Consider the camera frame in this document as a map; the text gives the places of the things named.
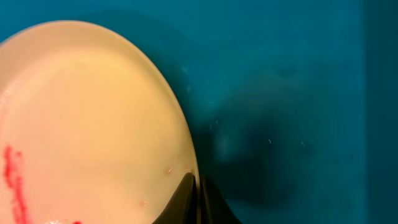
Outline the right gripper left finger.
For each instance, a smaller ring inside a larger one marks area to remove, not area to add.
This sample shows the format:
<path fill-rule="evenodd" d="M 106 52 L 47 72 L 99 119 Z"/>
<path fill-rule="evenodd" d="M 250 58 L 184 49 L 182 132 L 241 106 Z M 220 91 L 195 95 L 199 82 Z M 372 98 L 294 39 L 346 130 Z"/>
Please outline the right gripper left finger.
<path fill-rule="evenodd" d="M 186 173 L 162 213 L 153 224 L 196 224 L 197 185 L 195 176 Z"/>

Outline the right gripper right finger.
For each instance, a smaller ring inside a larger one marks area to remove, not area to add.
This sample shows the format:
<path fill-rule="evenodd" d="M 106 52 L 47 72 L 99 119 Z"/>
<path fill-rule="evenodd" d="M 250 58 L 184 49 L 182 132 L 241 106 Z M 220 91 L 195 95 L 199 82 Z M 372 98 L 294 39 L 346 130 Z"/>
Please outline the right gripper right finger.
<path fill-rule="evenodd" d="M 208 177 L 200 180 L 200 208 L 201 224 L 242 224 Z"/>

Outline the yellow-green plate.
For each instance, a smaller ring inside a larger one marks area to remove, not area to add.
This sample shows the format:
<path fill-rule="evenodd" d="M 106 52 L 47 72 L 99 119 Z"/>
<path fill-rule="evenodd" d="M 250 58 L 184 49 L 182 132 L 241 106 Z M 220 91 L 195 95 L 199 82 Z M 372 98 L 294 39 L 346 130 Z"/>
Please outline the yellow-green plate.
<path fill-rule="evenodd" d="M 152 223 L 186 174 L 182 109 L 130 41 L 56 21 L 2 42 L 2 223 Z"/>

